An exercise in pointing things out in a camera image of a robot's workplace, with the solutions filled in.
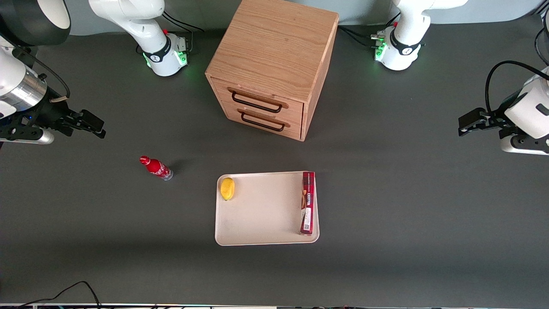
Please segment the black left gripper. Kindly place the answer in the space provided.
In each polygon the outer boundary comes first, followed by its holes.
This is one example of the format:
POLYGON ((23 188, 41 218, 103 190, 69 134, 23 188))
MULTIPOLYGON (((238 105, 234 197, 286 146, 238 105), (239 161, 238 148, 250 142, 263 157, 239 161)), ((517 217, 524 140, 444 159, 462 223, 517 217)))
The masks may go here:
POLYGON ((520 91, 515 91, 510 96, 502 100, 498 109, 492 112, 486 111, 484 108, 475 108, 465 115, 459 117, 459 136, 464 136, 468 133, 477 130, 492 130, 500 129, 499 137, 504 138, 510 136, 511 130, 520 130, 505 112, 511 107, 514 107, 523 95, 520 91))

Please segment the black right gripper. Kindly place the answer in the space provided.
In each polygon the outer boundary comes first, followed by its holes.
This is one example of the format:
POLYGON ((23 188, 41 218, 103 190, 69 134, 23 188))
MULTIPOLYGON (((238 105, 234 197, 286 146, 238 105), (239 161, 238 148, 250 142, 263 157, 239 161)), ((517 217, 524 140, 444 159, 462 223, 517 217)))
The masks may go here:
POLYGON ((44 130, 74 131, 83 130, 104 139, 106 131, 104 121, 88 110, 72 111, 66 100, 51 102, 51 99, 60 98, 53 89, 48 88, 37 106, 27 111, 18 112, 12 117, 0 120, 1 141, 26 141, 26 126, 39 127, 44 130))

